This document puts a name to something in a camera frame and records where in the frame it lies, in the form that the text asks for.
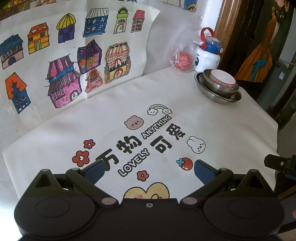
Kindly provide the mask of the white printed tablecloth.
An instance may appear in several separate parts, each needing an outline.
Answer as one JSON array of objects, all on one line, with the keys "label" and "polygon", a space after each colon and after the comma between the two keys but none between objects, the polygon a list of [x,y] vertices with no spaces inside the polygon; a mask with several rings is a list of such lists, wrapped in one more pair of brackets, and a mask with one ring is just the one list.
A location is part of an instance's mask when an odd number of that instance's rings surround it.
[{"label": "white printed tablecloth", "polygon": [[259,170],[271,187],[276,122],[241,90],[218,104],[198,89],[193,73],[164,69],[119,85],[63,111],[4,152],[18,196],[41,169],[65,173],[100,159],[97,186],[117,199],[183,198],[202,186],[193,163],[244,174]]}]

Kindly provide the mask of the grey appliance with sticker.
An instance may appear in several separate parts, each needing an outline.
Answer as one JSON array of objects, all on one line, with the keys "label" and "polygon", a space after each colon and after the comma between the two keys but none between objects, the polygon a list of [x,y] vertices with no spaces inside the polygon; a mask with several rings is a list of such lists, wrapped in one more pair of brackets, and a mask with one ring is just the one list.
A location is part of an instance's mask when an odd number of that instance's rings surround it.
[{"label": "grey appliance with sticker", "polygon": [[282,60],[276,63],[276,67],[256,101],[264,111],[275,107],[287,91],[294,76],[295,64],[287,67],[287,63]]}]

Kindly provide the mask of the clear plastic bag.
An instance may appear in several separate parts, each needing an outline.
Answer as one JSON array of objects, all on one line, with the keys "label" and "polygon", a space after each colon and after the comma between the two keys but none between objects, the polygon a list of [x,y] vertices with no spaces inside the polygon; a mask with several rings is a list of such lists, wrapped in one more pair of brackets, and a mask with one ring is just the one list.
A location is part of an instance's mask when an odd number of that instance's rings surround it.
[{"label": "clear plastic bag", "polygon": [[168,53],[169,62],[171,66],[173,66],[173,68],[175,68],[177,52],[184,51],[190,54],[193,63],[190,70],[183,72],[191,72],[195,69],[197,45],[194,43],[194,41],[199,38],[198,34],[201,30],[202,20],[203,16],[201,15],[192,17],[192,19],[188,21],[184,27],[181,28],[177,36],[173,38],[173,42]]}]

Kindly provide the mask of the orange dress painting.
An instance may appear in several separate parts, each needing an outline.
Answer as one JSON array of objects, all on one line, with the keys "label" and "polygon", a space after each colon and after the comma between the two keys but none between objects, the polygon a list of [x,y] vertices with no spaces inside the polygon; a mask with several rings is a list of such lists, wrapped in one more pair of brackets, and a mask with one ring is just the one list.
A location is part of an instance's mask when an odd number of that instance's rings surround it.
[{"label": "orange dress painting", "polygon": [[273,60],[271,49],[273,41],[290,7],[288,1],[272,1],[271,17],[266,25],[261,43],[252,51],[241,65],[235,78],[249,82],[262,83],[269,72]]}]

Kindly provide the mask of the teddy bear drawing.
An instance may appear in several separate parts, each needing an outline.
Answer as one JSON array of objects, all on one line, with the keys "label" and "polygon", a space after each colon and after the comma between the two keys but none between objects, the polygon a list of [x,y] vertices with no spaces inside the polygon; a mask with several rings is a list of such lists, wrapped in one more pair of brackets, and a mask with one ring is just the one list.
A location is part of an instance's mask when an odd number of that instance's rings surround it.
[{"label": "teddy bear drawing", "polygon": [[171,4],[191,12],[195,12],[198,5],[198,0],[160,0],[163,3]]}]

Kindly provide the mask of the brown wooden door frame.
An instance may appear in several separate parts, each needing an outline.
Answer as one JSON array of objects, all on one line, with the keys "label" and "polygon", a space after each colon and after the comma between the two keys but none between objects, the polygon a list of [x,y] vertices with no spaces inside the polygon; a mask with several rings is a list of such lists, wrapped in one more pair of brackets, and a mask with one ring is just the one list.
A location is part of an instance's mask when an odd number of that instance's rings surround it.
[{"label": "brown wooden door frame", "polygon": [[247,51],[247,29],[255,1],[222,1],[215,27],[215,36],[221,40],[223,52],[218,68],[235,74]]}]

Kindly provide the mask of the red ball in bag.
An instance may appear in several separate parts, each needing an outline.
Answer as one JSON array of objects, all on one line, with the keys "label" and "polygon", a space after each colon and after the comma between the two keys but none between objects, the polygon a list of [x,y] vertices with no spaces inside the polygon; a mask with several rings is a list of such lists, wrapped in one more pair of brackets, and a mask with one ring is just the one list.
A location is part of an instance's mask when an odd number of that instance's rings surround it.
[{"label": "red ball in bag", "polygon": [[175,68],[180,71],[188,71],[192,67],[192,58],[189,53],[178,51],[175,60]]}]

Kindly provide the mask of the steel bowl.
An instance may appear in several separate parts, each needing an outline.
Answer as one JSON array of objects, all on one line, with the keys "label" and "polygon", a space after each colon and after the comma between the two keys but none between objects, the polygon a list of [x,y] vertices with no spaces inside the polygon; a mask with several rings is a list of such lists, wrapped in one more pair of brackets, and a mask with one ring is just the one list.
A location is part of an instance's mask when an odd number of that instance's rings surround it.
[{"label": "steel bowl", "polygon": [[205,69],[203,71],[203,73],[202,73],[203,80],[201,80],[203,85],[206,88],[208,88],[210,91],[212,91],[213,93],[215,93],[219,96],[227,97],[227,96],[234,95],[239,90],[239,86],[237,83],[236,83],[236,87],[234,89],[228,89],[228,88],[222,87],[222,86],[218,85],[217,83],[211,81],[210,80],[210,70],[211,69]]}]

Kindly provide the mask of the colourful houses drawing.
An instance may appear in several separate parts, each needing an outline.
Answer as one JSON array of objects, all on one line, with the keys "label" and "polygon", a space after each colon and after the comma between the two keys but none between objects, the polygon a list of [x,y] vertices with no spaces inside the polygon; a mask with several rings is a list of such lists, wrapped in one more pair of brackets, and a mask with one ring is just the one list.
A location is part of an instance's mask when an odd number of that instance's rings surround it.
[{"label": "colourful houses drawing", "polygon": [[61,1],[1,21],[1,97],[17,133],[143,74],[159,10]]}]

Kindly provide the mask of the white blue water bottle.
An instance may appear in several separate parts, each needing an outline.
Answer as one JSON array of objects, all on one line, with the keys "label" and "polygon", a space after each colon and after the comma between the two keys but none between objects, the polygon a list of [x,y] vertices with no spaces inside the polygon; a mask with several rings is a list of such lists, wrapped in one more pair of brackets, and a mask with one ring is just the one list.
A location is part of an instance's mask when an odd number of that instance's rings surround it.
[{"label": "white blue water bottle", "polygon": [[201,29],[200,37],[194,41],[197,45],[195,71],[203,72],[205,69],[216,69],[223,53],[221,41],[215,37],[210,27]]}]

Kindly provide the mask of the red-rimmed white bowl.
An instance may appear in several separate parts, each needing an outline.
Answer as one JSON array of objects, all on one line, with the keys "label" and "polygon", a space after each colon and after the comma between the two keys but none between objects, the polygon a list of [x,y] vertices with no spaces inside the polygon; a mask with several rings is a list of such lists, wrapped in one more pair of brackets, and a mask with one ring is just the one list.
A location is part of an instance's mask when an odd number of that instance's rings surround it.
[{"label": "red-rimmed white bowl", "polygon": [[233,76],[225,71],[219,69],[210,70],[210,78],[223,86],[232,87],[236,84],[236,80]]},{"label": "red-rimmed white bowl", "polygon": [[218,85],[222,86],[222,87],[225,87],[225,88],[228,88],[228,89],[234,89],[236,87],[236,83],[234,84],[227,84],[227,83],[224,83],[224,82],[221,82],[220,80],[217,80],[217,79],[212,79],[210,78],[211,81],[217,83]]}]

